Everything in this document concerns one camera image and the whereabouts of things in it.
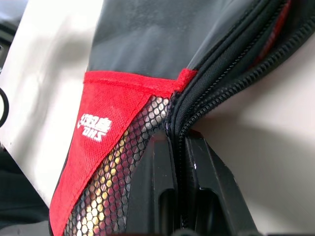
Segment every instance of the black zipper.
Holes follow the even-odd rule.
[[[297,48],[299,48],[315,31],[315,15],[311,16],[309,20],[306,21],[281,47],[279,47],[276,51],[268,55],[263,61],[246,72],[239,78],[236,78],[232,81],[226,82],[224,86],[213,91],[210,95],[209,92],[213,89],[214,86],[211,86],[207,89],[201,96],[198,101],[192,106],[192,109],[189,109],[189,113],[187,112],[187,116],[189,117],[185,124],[183,125],[179,135],[175,138],[175,152],[177,154],[178,167],[180,171],[178,171],[177,181],[184,188],[186,184],[185,178],[185,137],[188,134],[188,131],[191,127],[204,115],[209,113],[211,110],[216,108],[218,105],[232,97],[233,95],[239,93],[240,91],[246,89],[253,83],[257,82],[264,75],[269,73],[272,69],[276,68],[279,64],[281,64],[285,59],[291,56]],[[237,58],[243,57],[243,55],[249,50],[249,48],[253,44],[251,43],[243,53]],[[179,195],[184,203],[185,196]],[[185,215],[185,211],[181,214],[181,228],[187,228],[187,215]]]

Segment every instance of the bag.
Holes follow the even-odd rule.
[[[107,0],[95,32],[71,146],[51,205],[51,235],[123,233],[133,173],[165,130],[180,223],[185,137],[263,78],[315,30],[315,1]]]

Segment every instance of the table tennis bag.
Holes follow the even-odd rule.
[[[124,233],[132,176],[150,137],[166,132],[180,178],[193,124],[314,30],[313,0],[104,1],[50,205],[51,235]],[[179,186],[178,209],[189,207],[185,195]],[[174,227],[186,227],[182,212]]]

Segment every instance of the zipper teeth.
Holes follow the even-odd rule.
[[[210,98],[204,100],[203,103],[208,104],[203,108],[199,109],[183,126],[179,137],[178,137],[178,160],[179,160],[179,168],[180,168],[180,175],[183,174],[183,150],[184,150],[184,138],[189,131],[189,129],[203,116],[205,116],[208,112],[216,108],[222,102],[226,101],[233,95],[237,94],[238,92],[244,90],[245,88],[249,87],[251,84],[256,82],[263,73],[268,70],[273,64],[275,64],[278,60],[285,57],[287,54],[291,52],[296,46],[298,46],[301,41],[308,36],[308,34],[312,33],[315,29],[315,16],[311,16],[310,19],[296,32],[290,39],[284,43],[278,50],[276,50],[273,54],[268,56],[261,65],[255,69],[252,73],[248,76],[233,82],[232,84],[221,87],[217,90],[217,92],[212,95]],[[209,93],[206,91],[201,95],[204,97]],[[186,228],[188,226],[187,221],[185,219],[182,220],[182,227]]]
[[[210,85],[210,87],[194,102],[194,104],[188,109],[187,114],[190,114],[194,109],[195,111],[201,106],[199,103],[202,99],[212,91],[212,89],[220,82],[229,72],[233,69],[236,64],[247,54],[247,52],[256,44],[259,38],[265,33],[267,28],[272,24],[272,22],[279,16],[279,13],[282,11],[284,5],[287,3],[286,0],[282,1],[280,6],[275,11],[274,15],[268,20],[259,34],[254,38],[254,40],[245,48],[245,50],[232,62],[232,64]]]

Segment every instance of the black mesh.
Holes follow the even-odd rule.
[[[152,96],[113,150],[104,158],[74,206],[65,236],[124,232],[130,180],[149,138],[162,129],[168,99]]]

